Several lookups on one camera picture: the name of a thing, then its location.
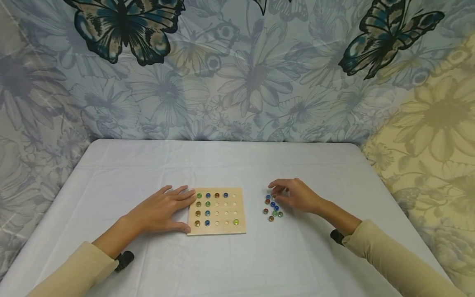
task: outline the fabric backdrop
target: fabric backdrop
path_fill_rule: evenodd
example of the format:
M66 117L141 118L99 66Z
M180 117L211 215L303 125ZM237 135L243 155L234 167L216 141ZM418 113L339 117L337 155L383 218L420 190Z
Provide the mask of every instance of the fabric backdrop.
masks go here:
M475 27L471 0L381 0L401 13L394 18L365 16L389 10L379 1L374 5L382 9L370 9L371 0L268 0L264 16L263 0L261 7L252 0L190 0L183 11L176 0L166 1L180 15L165 33L140 43L166 48L166 35L163 63L137 61L145 49L125 44L107 61L98 53L111 46L94 44L91 32L114 27L81 17L78 3L105 3L101 13L109 13L112 2L130 1L0 0L9 14L0 32L1 153L15 160L0 171L0 275L91 139L361 144ZM160 19L148 17L138 24ZM385 22L400 35L391 52L381 52L389 38ZM412 43L411 34L422 36ZM358 60L354 55L368 51L364 43L375 51ZM454 65L468 55L461 50ZM370 60L380 66L361 69ZM35 194L27 191L31 184Z

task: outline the beige sleeve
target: beige sleeve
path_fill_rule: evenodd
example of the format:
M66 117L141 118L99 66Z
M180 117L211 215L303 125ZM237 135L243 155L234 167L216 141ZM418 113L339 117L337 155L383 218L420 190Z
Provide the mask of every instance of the beige sleeve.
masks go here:
M404 297L465 297L421 258L364 220L343 245L365 258Z
M96 246L84 242L27 297L82 297L92 286L102 282L119 265Z

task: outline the hand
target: hand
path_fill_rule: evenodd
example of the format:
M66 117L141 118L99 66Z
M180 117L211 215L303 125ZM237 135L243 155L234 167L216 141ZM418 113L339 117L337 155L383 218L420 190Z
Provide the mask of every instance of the hand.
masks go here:
M319 214L325 201L298 178L277 179L269 184L269 188L273 188L271 194L277 195L275 200L278 203L304 212ZM289 192L288 197L283 195L284 190Z
M167 192L172 186L165 186L131 210L125 218L131 222L140 233L181 231L190 233L190 227L182 222L171 220L171 216L182 208L192 204L196 197L195 191L183 192L188 186L181 186Z

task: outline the white table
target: white table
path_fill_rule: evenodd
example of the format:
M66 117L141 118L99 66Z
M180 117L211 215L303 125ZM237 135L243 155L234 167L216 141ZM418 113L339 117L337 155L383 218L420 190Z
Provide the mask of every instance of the white table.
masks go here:
M0 284L25 296L84 240L92 241L161 186L241 187L247 234L148 235L135 260L88 296L399 296L365 260L330 239L333 227L284 209L262 213L267 185L299 177L447 277L388 190L351 144L98 140L74 169ZM187 220L187 210L176 215Z

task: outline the wooden peg board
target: wooden peg board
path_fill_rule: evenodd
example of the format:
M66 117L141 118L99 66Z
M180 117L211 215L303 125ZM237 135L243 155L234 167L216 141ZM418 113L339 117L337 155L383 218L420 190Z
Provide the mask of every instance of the wooden peg board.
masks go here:
M246 233L241 188L195 188L194 190L197 198L190 205L188 213L188 225L191 227L188 236ZM206 198L207 193L211 194L210 198ZM227 198L224 198L224 193L228 193ZM196 216L196 211L200 211L201 215ZM205 215L206 211L210 211L208 217ZM238 225L234 224L236 219L239 220ZM209 220L209 226L205 225L206 220Z

